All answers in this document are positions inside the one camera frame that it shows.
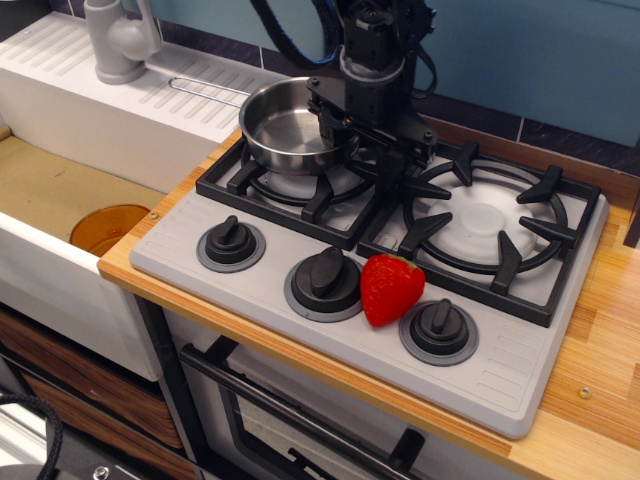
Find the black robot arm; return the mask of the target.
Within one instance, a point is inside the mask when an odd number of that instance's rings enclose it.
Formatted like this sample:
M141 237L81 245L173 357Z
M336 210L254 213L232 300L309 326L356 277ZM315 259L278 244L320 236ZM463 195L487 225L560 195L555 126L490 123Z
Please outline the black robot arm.
M348 1L338 11L342 76L308 80L309 109L326 145L356 137L374 148L376 189L392 192L438 141L413 106L417 62L435 68L422 41L434 30L436 11L423 1Z

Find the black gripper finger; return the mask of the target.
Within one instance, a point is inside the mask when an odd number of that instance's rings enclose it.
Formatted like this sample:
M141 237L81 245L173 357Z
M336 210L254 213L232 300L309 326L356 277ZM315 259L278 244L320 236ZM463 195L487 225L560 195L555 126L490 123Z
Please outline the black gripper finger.
M376 193L380 195L397 193L411 161L412 156L408 148L378 146L376 148Z
M333 150L348 143L350 130L341 110L336 107L322 107L318 120L321 142L325 150Z

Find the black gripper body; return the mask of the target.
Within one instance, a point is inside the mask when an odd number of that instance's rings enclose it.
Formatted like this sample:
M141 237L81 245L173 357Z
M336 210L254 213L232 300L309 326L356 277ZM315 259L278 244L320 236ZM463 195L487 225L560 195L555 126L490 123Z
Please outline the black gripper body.
M349 140L357 137L376 147L408 148L417 161L435 154L438 134L414 110L401 80L379 84L312 76L306 87L308 109L317 118L322 107L336 107L345 114Z

